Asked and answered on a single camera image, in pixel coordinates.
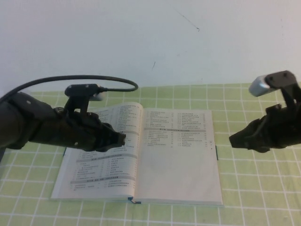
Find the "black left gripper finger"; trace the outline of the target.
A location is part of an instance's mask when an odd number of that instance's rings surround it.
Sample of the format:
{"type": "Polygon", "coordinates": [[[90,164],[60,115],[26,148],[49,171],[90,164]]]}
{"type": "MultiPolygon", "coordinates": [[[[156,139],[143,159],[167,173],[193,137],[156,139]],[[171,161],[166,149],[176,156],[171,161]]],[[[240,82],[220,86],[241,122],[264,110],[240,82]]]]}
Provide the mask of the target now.
{"type": "Polygon", "coordinates": [[[111,142],[125,142],[125,134],[115,131],[109,123],[106,123],[105,126],[111,142]]]}
{"type": "Polygon", "coordinates": [[[110,149],[122,147],[124,144],[125,144],[124,140],[120,140],[120,141],[115,142],[115,143],[110,143],[110,144],[105,145],[104,147],[102,147],[101,152],[107,152],[110,149]]]}

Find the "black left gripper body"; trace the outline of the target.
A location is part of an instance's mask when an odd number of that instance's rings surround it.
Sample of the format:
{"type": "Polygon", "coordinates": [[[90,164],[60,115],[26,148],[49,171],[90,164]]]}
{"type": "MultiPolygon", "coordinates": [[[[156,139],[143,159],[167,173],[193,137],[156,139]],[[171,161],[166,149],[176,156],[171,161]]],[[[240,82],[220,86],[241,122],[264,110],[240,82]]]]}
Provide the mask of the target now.
{"type": "Polygon", "coordinates": [[[62,107],[54,108],[59,122],[52,134],[52,145],[71,147],[86,152],[106,152],[113,148],[113,130],[95,113],[82,116],[75,112],[69,116],[62,107]]]}

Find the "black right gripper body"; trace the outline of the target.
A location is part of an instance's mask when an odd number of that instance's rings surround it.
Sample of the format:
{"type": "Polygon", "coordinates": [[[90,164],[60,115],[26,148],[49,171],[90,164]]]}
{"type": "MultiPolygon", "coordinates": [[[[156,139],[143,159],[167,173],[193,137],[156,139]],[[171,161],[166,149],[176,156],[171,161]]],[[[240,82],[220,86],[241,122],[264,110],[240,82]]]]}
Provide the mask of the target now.
{"type": "Polygon", "coordinates": [[[266,153],[271,148],[283,149],[301,142],[301,105],[266,108],[266,115],[250,123],[249,148],[266,153]]]}

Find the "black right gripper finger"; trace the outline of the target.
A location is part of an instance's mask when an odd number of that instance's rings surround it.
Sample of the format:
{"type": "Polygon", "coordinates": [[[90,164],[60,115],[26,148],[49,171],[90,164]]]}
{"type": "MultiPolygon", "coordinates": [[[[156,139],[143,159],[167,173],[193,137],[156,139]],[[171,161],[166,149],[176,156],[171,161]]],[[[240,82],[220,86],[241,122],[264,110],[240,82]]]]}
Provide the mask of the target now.
{"type": "Polygon", "coordinates": [[[258,125],[250,123],[244,129],[242,129],[241,131],[231,135],[230,139],[242,139],[242,138],[251,136],[255,133],[257,128],[258,128],[258,125]]]}
{"type": "Polygon", "coordinates": [[[261,149],[258,146],[257,138],[254,136],[237,137],[232,135],[229,137],[229,141],[233,148],[254,150],[259,153],[261,152],[261,149]]]}

